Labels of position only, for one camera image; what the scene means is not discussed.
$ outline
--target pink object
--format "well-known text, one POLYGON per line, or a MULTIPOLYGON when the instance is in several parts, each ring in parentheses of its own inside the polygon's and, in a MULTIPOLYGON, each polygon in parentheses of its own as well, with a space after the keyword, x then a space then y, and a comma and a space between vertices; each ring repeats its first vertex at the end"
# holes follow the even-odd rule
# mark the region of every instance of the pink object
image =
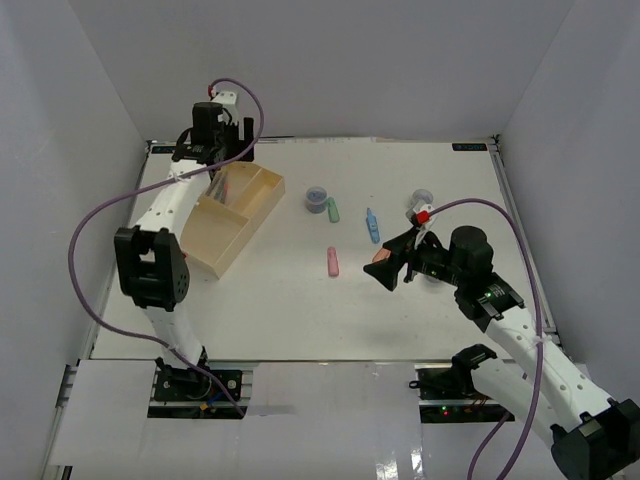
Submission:
POLYGON ((338 268, 338 254, 334 247, 327 248, 327 267, 329 268, 329 276, 337 277, 340 274, 338 268))

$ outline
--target gray wall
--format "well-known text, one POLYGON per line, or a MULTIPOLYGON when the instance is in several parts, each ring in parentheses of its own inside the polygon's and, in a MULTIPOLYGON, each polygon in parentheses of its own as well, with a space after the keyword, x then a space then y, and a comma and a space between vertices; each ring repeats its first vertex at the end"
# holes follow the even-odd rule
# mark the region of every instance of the gray wall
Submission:
MULTIPOLYGON (((0 477, 34 479, 66 363, 89 321, 66 247, 92 206, 130 188, 144 144, 66 0, 0 3, 0 477)), ((125 205, 78 255, 96 301, 125 205)))
POLYGON ((509 181, 560 334, 640 401, 640 4, 582 0, 504 132, 509 181))
POLYGON ((501 132, 572 3, 71 0, 142 135, 169 140, 219 76, 255 89, 267 135, 501 132))

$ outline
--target green marker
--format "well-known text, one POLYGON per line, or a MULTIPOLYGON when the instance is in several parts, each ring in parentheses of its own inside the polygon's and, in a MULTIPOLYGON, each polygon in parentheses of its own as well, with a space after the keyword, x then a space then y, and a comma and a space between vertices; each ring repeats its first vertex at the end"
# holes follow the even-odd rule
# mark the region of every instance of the green marker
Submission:
POLYGON ((331 223, 338 223, 340 221, 340 214, 338 213, 338 206, 333 197, 327 198, 327 211, 329 212, 329 221, 331 223))

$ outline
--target wooden box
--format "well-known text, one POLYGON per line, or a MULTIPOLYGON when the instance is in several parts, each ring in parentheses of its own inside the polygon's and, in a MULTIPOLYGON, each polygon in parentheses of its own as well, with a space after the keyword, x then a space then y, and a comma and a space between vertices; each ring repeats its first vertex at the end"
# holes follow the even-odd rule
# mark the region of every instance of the wooden box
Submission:
POLYGON ((222 277, 284 195, 284 178, 254 163, 234 162, 223 205, 202 195, 187 220, 180 246, 190 263, 222 277))

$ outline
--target black label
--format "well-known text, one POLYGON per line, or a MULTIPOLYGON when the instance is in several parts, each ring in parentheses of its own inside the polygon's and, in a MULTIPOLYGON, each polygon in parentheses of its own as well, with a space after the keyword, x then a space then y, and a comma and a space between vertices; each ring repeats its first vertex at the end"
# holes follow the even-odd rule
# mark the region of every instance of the black label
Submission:
POLYGON ((486 143, 452 143, 454 152, 486 152, 486 143))
POLYGON ((176 147, 156 145, 151 147, 151 153, 173 153, 176 147))

